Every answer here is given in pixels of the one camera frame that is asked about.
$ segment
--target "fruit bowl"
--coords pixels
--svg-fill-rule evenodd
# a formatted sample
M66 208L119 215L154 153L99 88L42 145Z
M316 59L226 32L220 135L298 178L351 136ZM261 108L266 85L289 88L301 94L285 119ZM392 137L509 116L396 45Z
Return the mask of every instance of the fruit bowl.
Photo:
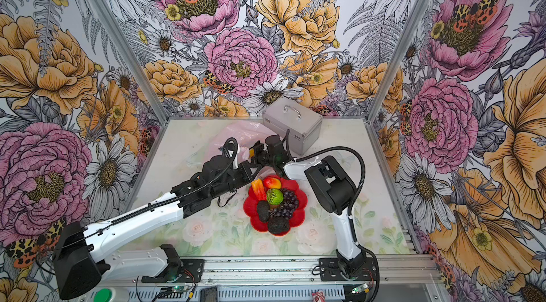
M289 191L294 192L295 196L297 197L299 201L299 206L294 210L292 218L288 220L289 229L286 232L280 233L280 234L273 234L277 237L282 237L293 227L298 227L299 225L303 224L305 220L305 206L307 205L307 195L302 191L297 184L296 180L287 180L280 178L276 175L272 175L272 177L275 177L281 181L281 189L287 189ZM258 217L257 212L257 206L258 206L259 199L256 197L256 194L254 193L254 190L252 187L249 188L249 196L246 198L245 203L243 204L243 210L245 211L245 214L250 217L250 225L258 231L258 232L267 232L268 229L268 223L264 223L260 220Z

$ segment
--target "floral wallpaper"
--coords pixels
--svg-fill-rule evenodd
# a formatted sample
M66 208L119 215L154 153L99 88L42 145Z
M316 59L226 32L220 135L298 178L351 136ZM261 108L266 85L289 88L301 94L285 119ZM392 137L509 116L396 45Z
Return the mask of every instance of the floral wallpaper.
M168 115L259 116L284 96L364 116L415 0L106 2Z
M546 0L423 14L373 120L421 248L453 301L544 301Z
M61 231L124 211L159 131L85 0L0 0L4 300L59 300Z

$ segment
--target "green fruit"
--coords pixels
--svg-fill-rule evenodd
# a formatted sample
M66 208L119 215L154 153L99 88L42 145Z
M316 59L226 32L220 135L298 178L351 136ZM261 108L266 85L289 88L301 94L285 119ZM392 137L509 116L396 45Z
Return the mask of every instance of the green fruit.
M268 203L270 203L271 205L278 205L282 203L282 200L284 199L280 189L268 189L266 195Z

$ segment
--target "pink plastic bag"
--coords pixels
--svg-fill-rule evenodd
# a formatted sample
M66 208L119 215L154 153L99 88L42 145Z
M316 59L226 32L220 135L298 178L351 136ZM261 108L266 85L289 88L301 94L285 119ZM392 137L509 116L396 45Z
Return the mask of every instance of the pink plastic bag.
M263 124L250 121L237 121L223 128L208 145L205 153L205 161L208 161L215 155L222 155L220 147L224 145L230 137L235 137L239 145L239 162L249 159L249 148L257 141L265 142L265 138L270 135L276 135L271 129L264 127Z

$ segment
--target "red pepper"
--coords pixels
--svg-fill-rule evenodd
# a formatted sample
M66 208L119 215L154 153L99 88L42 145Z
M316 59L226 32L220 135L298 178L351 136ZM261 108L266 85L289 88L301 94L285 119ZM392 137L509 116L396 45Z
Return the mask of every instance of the red pepper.
M256 198L258 198L258 200L267 200L262 179L256 179L252 182L252 190L254 191L254 194L256 195Z

